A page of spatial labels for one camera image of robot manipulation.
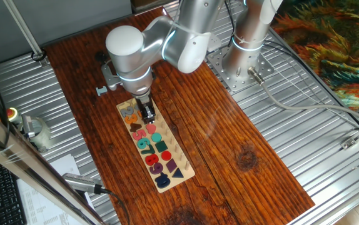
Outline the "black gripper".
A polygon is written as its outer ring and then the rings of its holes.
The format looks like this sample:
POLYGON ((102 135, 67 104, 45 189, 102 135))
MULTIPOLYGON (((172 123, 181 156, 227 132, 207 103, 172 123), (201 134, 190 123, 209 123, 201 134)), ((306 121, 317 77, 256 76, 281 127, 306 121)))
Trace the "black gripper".
POLYGON ((154 123, 156 113, 151 100, 151 93, 147 92, 142 95, 135 95, 134 98, 141 112, 143 122, 145 124, 154 123))

